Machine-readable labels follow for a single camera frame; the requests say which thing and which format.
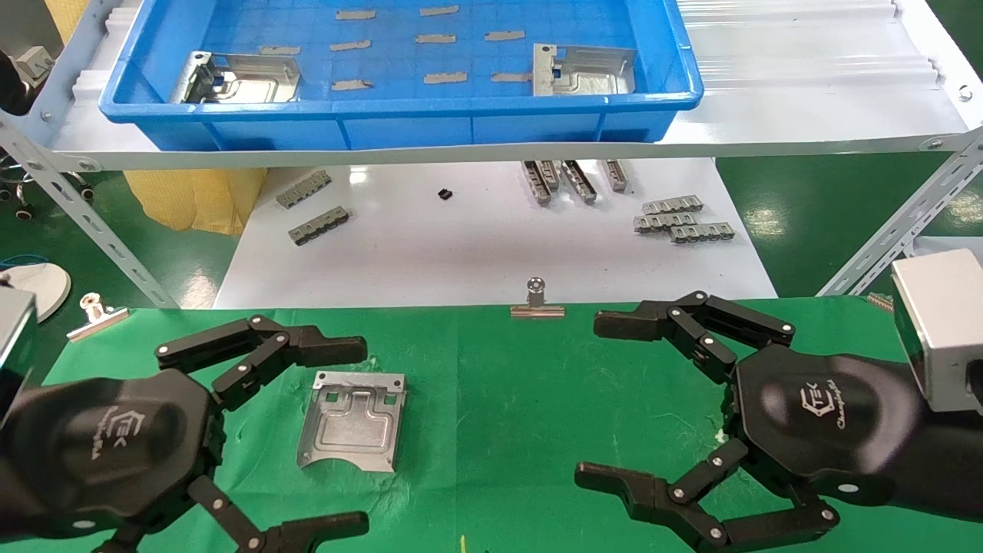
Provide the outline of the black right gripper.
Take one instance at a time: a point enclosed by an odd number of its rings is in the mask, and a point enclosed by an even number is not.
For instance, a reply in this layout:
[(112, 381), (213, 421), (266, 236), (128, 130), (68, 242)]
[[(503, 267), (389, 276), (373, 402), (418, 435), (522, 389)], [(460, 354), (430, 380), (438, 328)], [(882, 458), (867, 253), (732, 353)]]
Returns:
[[(671, 301), (645, 300), (630, 312), (601, 310), (593, 330), (607, 339), (666, 340), (710, 381), (733, 381), (733, 429), (741, 441), (720, 445), (677, 481), (577, 465), (576, 486), (617, 496), (629, 518), (670, 529), (695, 552), (754, 552), (832, 531), (839, 514), (816, 493), (863, 506), (923, 505), (913, 445), (924, 402), (905, 365), (787, 349), (782, 346), (796, 333), (791, 323), (699, 290)], [(762, 350), (737, 365), (720, 336)], [(766, 489), (790, 496), (793, 506), (726, 521), (703, 510), (703, 497), (743, 463)]]

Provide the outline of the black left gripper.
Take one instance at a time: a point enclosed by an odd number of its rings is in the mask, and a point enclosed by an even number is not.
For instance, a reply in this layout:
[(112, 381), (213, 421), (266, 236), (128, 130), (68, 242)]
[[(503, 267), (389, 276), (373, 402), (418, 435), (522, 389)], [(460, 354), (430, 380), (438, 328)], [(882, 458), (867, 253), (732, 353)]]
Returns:
[(226, 440), (210, 392), (177, 370), (39, 386), (12, 405), (12, 535), (163, 531), (194, 506)]

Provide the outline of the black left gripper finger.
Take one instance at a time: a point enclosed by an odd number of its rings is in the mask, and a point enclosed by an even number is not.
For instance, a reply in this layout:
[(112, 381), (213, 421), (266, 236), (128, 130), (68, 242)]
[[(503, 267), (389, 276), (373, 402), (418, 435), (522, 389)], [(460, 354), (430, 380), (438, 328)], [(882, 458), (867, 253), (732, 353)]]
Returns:
[(369, 531), (369, 517), (360, 511), (291, 519), (260, 531), (210, 476), (194, 479), (185, 494), (232, 538), (238, 552), (315, 552), (326, 541), (357, 538)]
[(291, 366), (350, 365), (366, 357), (364, 337), (326, 337), (317, 326), (284, 326), (260, 315), (201, 330), (157, 348), (159, 368), (183, 374), (238, 360), (212, 381), (214, 402), (228, 412), (245, 405)]

